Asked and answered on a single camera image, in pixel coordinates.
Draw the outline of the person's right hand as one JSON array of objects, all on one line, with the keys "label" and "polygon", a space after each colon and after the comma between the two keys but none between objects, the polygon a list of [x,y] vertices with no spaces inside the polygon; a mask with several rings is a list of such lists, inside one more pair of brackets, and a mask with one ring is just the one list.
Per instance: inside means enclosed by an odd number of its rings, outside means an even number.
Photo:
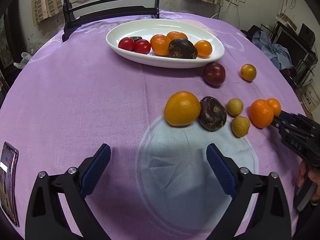
[{"label": "person's right hand", "polygon": [[[304,183],[304,180],[305,180],[304,177],[305,177],[306,172],[307,172],[306,163],[305,163],[305,161],[302,161],[299,166],[299,172],[298,172],[298,177],[297,177],[297,186],[298,187],[300,187]],[[319,172],[319,170],[314,169],[314,168],[311,169],[308,172],[308,178],[317,184],[317,189],[315,189],[315,191],[311,197],[311,201],[314,203],[319,202],[319,198],[320,198],[320,172]]]}]

